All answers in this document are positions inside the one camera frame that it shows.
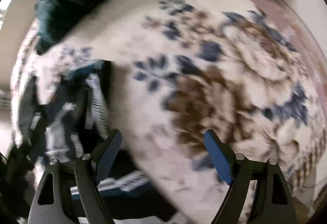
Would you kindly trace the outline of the striped knit sweater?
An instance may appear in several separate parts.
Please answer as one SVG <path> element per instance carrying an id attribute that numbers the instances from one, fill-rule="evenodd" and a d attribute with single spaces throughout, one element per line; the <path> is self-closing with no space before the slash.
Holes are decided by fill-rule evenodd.
<path id="1" fill-rule="evenodd" d="M 18 143 L 8 157 L 7 182 L 13 187 L 10 198 L 22 198 L 23 174 L 32 170 L 39 158 L 45 169 L 55 158 L 61 163 L 76 161 L 107 139 L 113 131 L 108 128 L 110 78 L 109 61 L 76 68 L 61 77 L 47 103 L 38 99 L 37 78 L 28 78 L 23 93 L 12 98 Z M 167 222 L 176 213 L 121 147 L 97 188 L 114 221 L 154 216 Z M 78 188 L 71 186 L 70 190 L 78 219 L 86 218 Z"/>

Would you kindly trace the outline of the floral bed blanket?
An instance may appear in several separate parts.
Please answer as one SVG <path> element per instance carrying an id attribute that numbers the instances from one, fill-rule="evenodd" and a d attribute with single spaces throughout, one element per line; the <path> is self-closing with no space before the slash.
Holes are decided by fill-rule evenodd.
<path id="1" fill-rule="evenodd" d="M 212 223 L 227 194 L 204 145 L 210 129 L 249 160 L 275 159 L 297 223 L 310 220 L 325 187 L 326 100 L 301 53 L 250 0 L 105 0 L 42 55 L 38 27 L 35 17 L 12 98 L 35 76 L 47 103 L 63 75 L 109 61 L 108 128 L 176 209 L 169 221 Z"/>

